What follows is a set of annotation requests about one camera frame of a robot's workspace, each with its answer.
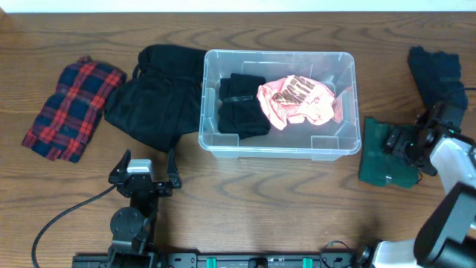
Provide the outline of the green taped garment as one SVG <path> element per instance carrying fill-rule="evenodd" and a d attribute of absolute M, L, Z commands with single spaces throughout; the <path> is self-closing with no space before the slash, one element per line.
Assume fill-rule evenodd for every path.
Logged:
<path fill-rule="evenodd" d="M 392 125 L 366 117 L 364 139 L 358 178 L 362 182 L 384 187 L 397 185 L 412 188 L 420 180 L 416 167 L 407 165 L 405 160 L 384 152 L 385 142 L 394 130 L 414 134 L 416 127 L 411 125 Z"/>

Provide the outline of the clear plastic storage bin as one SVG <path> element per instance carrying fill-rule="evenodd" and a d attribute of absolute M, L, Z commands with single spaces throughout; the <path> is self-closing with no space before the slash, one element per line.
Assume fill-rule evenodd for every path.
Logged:
<path fill-rule="evenodd" d="M 199 144 L 216 158 L 287 158 L 335 161 L 361 149 L 356 63 L 343 51 L 209 50 L 205 55 Z M 308 121 L 267 135 L 241 139 L 219 131 L 220 82 L 231 74 L 278 80 L 296 74 L 325 84 L 336 97 L 335 118 L 316 126 Z"/>

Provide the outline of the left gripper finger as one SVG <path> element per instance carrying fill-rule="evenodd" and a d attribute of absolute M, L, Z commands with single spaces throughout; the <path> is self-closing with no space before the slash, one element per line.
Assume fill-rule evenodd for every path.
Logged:
<path fill-rule="evenodd" d="M 122 175 L 127 173 L 127 167 L 131 160 L 131 151 L 127 149 L 122 156 L 121 160 L 115 165 L 115 167 L 110 172 L 111 179 L 119 179 Z"/>
<path fill-rule="evenodd" d="M 180 175 L 176 167 L 175 151 L 170 148 L 167 161 L 167 176 L 170 182 L 180 182 Z"/>

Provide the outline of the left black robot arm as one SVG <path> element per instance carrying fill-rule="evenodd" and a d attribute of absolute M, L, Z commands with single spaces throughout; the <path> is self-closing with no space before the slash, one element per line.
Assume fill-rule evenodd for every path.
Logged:
<path fill-rule="evenodd" d="M 129 150 L 110 172 L 109 183 L 129 199 L 129 205 L 111 218 L 108 267 L 167 266 L 167 257 L 155 247 L 154 237 L 158 200 L 171 197 L 174 189 L 182 187 L 173 149 L 167 154 L 167 177 L 167 181 L 156 182 L 152 162 L 132 159 Z"/>

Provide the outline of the pink printed t-shirt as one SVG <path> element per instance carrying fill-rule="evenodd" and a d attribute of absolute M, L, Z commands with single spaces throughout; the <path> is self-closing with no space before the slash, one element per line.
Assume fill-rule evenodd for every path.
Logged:
<path fill-rule="evenodd" d="M 270 123 L 279 130 L 308 121 L 323 125 L 344 120 L 343 98 L 323 83 L 289 75 L 258 87 L 257 99 Z"/>

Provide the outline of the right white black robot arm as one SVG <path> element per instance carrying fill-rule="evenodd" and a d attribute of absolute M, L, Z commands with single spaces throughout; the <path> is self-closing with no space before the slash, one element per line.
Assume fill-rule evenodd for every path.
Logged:
<path fill-rule="evenodd" d="M 413 126 L 367 118 L 362 179 L 440 177 L 446 193 L 413 240 L 379 241 L 356 254 L 354 267 L 474 267 L 475 140 L 460 132 L 464 110 L 437 102 Z"/>

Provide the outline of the black taped garment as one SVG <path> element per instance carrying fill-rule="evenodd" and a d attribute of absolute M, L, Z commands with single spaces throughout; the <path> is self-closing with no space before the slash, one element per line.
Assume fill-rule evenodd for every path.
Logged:
<path fill-rule="evenodd" d="M 232 73 L 220 80 L 218 130 L 224 134 L 237 134 L 240 139 L 267 135 L 271 129 L 257 99 L 264 77 Z"/>

